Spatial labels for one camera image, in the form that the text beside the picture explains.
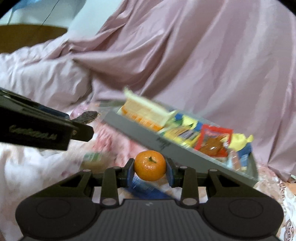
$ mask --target snack package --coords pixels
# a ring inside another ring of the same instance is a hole
[[[237,154],[239,155],[239,158],[242,158],[244,155],[250,155],[252,152],[252,146],[251,143],[247,143],[244,148],[241,150],[237,151]]]
[[[211,157],[227,157],[233,130],[203,125],[195,149]]]
[[[233,133],[231,137],[231,142],[229,148],[234,151],[242,150],[248,143],[252,142],[254,139],[253,135],[250,135],[248,138],[244,134]]]
[[[241,164],[241,171],[242,172],[245,172],[247,170],[247,167],[248,167],[248,158],[249,158],[249,155],[248,154],[245,154],[243,155],[241,158],[240,158],[240,164]]]
[[[124,89],[126,102],[119,113],[139,124],[158,132],[178,111],[168,112],[164,107]]]
[[[228,161],[231,165],[231,169],[235,171],[241,171],[242,166],[241,166],[237,152],[232,149],[228,149],[228,152],[229,152]]]
[[[149,182],[143,181],[138,176],[133,177],[132,186],[125,188],[130,194],[139,199],[172,199],[173,197],[167,195],[165,192],[157,189]]]
[[[115,166],[116,155],[107,152],[89,152],[83,157],[80,169],[91,170],[92,173],[102,173],[107,168]]]
[[[202,123],[200,121],[181,113],[177,113],[173,121],[177,126],[190,126],[190,128],[195,131],[200,131],[202,128]]]
[[[163,136],[181,146],[194,147],[200,136],[200,132],[197,132],[194,129],[191,130],[190,126],[179,126],[169,129]]]

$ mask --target grey box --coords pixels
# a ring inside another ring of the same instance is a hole
[[[192,167],[196,169],[197,172],[207,173],[209,169],[213,168],[251,187],[258,182],[258,172],[253,155],[249,156],[248,167],[245,173],[235,172],[234,170],[227,168],[224,163],[221,163],[214,158],[211,158],[193,148],[185,149],[184,147],[158,135],[140,124],[117,114],[119,109],[120,107],[114,108],[113,111],[108,112],[104,121],[141,145],[151,150],[158,151],[162,155],[171,158],[177,163]],[[206,119],[196,118],[193,115],[189,116],[200,120],[202,123],[215,125]]]

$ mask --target black robotic claw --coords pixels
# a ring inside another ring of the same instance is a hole
[[[0,88],[2,120],[0,142],[42,149],[67,150],[71,139],[89,141],[94,134],[60,111]]]
[[[279,203],[211,169],[196,173],[167,159],[171,187],[182,187],[175,200],[126,199],[117,188],[131,185],[134,160],[104,174],[79,172],[20,203],[16,220],[24,240],[278,240]],[[91,198],[101,186],[100,204]],[[198,186],[209,200],[199,203]]]

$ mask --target pink blanket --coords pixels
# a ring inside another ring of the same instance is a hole
[[[296,161],[295,16],[277,0],[125,0],[91,39],[0,55],[0,86],[67,110],[122,88],[254,134],[259,163]]]

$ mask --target yellow package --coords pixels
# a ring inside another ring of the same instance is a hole
[[[121,114],[153,131],[160,131],[178,113],[177,110],[168,112],[161,105],[137,96],[127,88],[124,94],[126,102],[120,110]]]
[[[253,135],[248,138],[244,134],[233,133],[229,148],[234,151],[239,151],[246,146],[247,143],[252,142],[254,139]]]
[[[181,146],[194,147],[200,136],[200,132],[191,130],[190,127],[178,126],[166,131],[163,136]]]
[[[183,115],[182,118],[183,118],[182,125],[183,126],[191,126],[191,129],[194,129],[198,123],[197,120],[195,120],[187,115]]]

